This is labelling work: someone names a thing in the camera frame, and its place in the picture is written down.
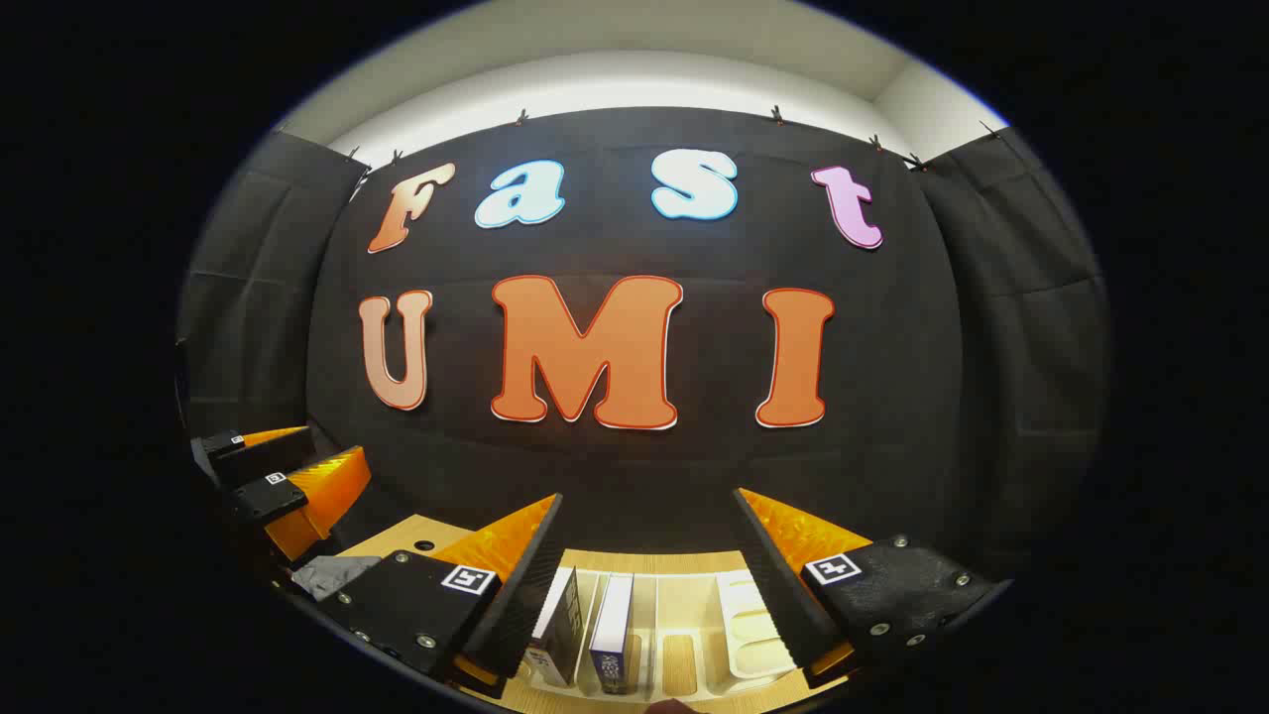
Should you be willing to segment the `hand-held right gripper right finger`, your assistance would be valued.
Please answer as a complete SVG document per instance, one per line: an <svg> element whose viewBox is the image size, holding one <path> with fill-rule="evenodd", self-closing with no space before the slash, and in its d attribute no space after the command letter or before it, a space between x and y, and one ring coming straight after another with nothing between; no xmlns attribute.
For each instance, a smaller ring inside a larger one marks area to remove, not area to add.
<svg viewBox="0 0 1269 714"><path fill-rule="evenodd" d="M810 687L910 670L1011 586L906 534L871 539L745 488L733 503L739 552Z"/></svg>

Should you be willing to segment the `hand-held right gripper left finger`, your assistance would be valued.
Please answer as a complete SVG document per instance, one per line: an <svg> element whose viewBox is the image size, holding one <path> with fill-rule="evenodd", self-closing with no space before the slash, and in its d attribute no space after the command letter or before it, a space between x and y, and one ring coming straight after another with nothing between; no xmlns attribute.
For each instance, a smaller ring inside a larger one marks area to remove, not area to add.
<svg viewBox="0 0 1269 714"><path fill-rule="evenodd" d="M418 554L393 550L313 605L365 646L442 685L503 695L563 555L551 495Z"/></svg>

